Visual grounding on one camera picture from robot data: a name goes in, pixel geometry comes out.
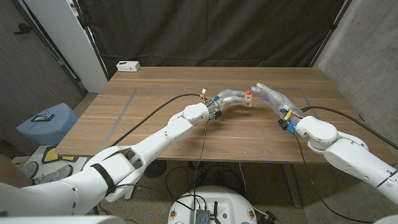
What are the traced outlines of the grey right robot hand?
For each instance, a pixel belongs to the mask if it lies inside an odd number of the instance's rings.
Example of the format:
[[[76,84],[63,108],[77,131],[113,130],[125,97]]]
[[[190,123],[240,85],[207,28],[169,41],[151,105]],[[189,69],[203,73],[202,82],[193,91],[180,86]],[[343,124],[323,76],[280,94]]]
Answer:
[[[270,106],[272,110],[282,119],[284,119],[288,115],[289,111],[291,112],[291,114],[289,115],[287,120],[294,124],[297,124],[302,118],[307,116],[285,95],[269,88],[262,83],[257,83],[256,86],[252,86],[251,90],[255,93],[260,94],[260,101]]]

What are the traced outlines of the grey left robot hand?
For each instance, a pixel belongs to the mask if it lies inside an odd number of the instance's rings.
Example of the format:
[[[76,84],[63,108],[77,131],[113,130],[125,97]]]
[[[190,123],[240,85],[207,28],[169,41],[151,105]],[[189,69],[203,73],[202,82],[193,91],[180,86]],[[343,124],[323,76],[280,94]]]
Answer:
[[[215,114],[231,103],[243,103],[244,106],[251,107],[252,97],[247,95],[245,91],[227,89],[219,92],[213,99],[207,101],[205,105],[209,114]]]

